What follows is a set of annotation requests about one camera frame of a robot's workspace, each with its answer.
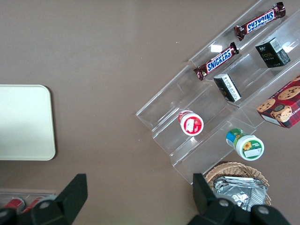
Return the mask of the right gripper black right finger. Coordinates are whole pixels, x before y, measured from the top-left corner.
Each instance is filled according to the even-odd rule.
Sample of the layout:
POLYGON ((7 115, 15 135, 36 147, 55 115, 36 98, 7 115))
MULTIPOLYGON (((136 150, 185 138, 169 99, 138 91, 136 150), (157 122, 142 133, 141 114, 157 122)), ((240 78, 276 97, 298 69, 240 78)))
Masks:
POLYGON ((251 225, 250 212, 230 200, 218 198, 201 173, 193 175, 193 199, 198 214, 191 225, 251 225))

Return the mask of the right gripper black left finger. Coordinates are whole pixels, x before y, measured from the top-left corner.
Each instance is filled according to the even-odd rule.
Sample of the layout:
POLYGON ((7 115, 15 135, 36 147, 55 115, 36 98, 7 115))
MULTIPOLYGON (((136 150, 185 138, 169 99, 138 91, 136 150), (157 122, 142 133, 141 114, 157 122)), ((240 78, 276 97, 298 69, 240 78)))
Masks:
POLYGON ((77 174, 54 199, 42 200, 21 214, 19 225, 71 225, 88 197, 87 176, 77 174))

